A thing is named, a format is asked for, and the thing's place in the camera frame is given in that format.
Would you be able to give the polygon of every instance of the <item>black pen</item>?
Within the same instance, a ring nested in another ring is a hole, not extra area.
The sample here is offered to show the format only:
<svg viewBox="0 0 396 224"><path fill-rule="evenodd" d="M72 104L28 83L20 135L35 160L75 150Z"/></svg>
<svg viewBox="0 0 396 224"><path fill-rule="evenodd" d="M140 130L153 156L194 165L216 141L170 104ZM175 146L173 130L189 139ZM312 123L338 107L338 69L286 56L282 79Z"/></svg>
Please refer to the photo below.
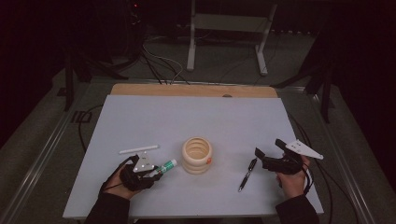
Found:
<svg viewBox="0 0 396 224"><path fill-rule="evenodd" d="M256 161L257 161L257 158L253 159L250 162L250 165L247 168L247 174L245 175L244 180L242 180L242 184L239 186L238 192L241 192L241 190L244 188L245 184L248 182L248 177L250 176L250 173L253 170L254 165L256 165Z"/></svg>

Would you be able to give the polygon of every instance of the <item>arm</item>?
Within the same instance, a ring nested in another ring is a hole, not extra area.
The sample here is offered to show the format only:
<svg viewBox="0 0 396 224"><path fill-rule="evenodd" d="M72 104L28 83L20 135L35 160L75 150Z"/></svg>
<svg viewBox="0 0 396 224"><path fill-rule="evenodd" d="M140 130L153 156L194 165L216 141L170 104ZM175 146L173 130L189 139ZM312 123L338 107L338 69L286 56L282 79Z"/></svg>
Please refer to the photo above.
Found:
<svg viewBox="0 0 396 224"><path fill-rule="evenodd" d="M302 156L305 170L309 166L309 159ZM286 201L276 206L282 224L317 224L317 212L304 195L305 174L303 171L295 175L276 173L282 185Z"/></svg>
<svg viewBox="0 0 396 224"><path fill-rule="evenodd" d="M122 169L123 167L110 178L106 189L99 194L85 224L128 223L130 200L140 191L130 191L121 184L120 171Z"/></svg>

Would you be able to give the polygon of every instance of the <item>hand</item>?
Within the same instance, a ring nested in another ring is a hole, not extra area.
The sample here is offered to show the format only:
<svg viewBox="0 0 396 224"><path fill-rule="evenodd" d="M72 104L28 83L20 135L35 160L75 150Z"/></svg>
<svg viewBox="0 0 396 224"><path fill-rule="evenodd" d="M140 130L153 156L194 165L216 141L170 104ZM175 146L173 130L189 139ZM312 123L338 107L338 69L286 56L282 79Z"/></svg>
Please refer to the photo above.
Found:
<svg viewBox="0 0 396 224"><path fill-rule="evenodd" d="M306 170L309 166L309 159L301 156L303 167ZM291 199L304 194L305 174L303 171L295 175L284 175L276 173L276 179L281 183L286 199Z"/></svg>
<svg viewBox="0 0 396 224"><path fill-rule="evenodd" d="M120 172L121 170L125 168L125 165L123 165L108 181L105 190L103 191L104 193L110 193L114 194L117 196L120 196L121 198L130 200L132 197L134 197L137 193L139 193L141 190L138 191L130 191L127 188L125 188L122 185L122 182L120 180Z"/></svg>

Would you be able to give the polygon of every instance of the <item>white tabletop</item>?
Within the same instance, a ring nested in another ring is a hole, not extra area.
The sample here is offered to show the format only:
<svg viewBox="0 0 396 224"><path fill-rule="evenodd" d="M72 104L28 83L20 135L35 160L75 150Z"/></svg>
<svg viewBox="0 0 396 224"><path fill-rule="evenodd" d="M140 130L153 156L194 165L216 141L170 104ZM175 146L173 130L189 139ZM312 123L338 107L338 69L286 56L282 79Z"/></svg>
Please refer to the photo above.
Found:
<svg viewBox="0 0 396 224"><path fill-rule="evenodd" d="M165 173L151 189L131 200L130 217L229 217L276 213L283 193L276 175L257 162L245 188L238 192L255 147L280 158L277 138L295 135L281 99L188 96L109 95L64 210L64 217L84 218L102 183L130 154L119 151L160 145L147 153L156 165L176 159L183 143L202 136L213 147L210 169L190 175L181 165ZM315 187L308 200L323 213Z"/></svg>

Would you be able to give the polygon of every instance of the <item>sleeve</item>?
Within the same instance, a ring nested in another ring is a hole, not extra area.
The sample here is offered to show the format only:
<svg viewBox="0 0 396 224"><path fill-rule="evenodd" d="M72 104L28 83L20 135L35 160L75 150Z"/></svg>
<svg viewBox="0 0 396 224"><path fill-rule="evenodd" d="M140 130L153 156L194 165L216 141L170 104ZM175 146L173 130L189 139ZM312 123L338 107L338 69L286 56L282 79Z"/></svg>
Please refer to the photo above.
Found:
<svg viewBox="0 0 396 224"><path fill-rule="evenodd" d="M102 193L88 214L85 224L127 224L130 201L120 196Z"/></svg>
<svg viewBox="0 0 396 224"><path fill-rule="evenodd" d="M318 214L304 195L291 198L276 206L282 224L317 224Z"/></svg>

